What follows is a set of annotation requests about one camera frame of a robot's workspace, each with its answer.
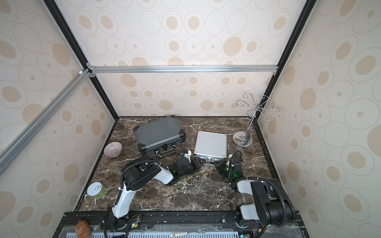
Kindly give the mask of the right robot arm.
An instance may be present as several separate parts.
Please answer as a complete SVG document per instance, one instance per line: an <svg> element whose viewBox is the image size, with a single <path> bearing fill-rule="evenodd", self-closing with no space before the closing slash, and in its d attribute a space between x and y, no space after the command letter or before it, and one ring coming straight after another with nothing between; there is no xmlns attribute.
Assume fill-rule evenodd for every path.
<svg viewBox="0 0 381 238"><path fill-rule="evenodd" d="M284 226L295 220L297 212L277 178L245 177L242 169L242 151L229 158L214 162L216 170L235 192L253 197L254 202L238 205L231 213L239 228L246 228L252 222L261 225Z"/></svg>

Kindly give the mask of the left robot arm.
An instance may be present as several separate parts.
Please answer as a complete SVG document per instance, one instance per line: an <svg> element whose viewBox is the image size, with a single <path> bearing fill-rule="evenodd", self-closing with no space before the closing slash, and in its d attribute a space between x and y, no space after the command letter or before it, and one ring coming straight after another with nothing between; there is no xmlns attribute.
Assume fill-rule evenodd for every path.
<svg viewBox="0 0 381 238"><path fill-rule="evenodd" d="M104 229L107 229L110 214L113 214L116 221L128 215L135 194L151 180L172 186L182 177L197 172L205 163L205 159L196 156L181 156L171 166L166 167L152 156L143 155L126 164L121 173L118 196L114 204L108 207Z"/></svg>

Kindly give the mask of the silver aluminium poker case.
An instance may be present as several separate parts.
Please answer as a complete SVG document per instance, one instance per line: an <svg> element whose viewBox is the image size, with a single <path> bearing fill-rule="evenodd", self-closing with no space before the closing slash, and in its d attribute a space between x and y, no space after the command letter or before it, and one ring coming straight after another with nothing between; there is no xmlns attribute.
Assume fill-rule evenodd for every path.
<svg viewBox="0 0 381 238"><path fill-rule="evenodd" d="M210 162L227 158L227 135L199 131L194 154Z"/></svg>

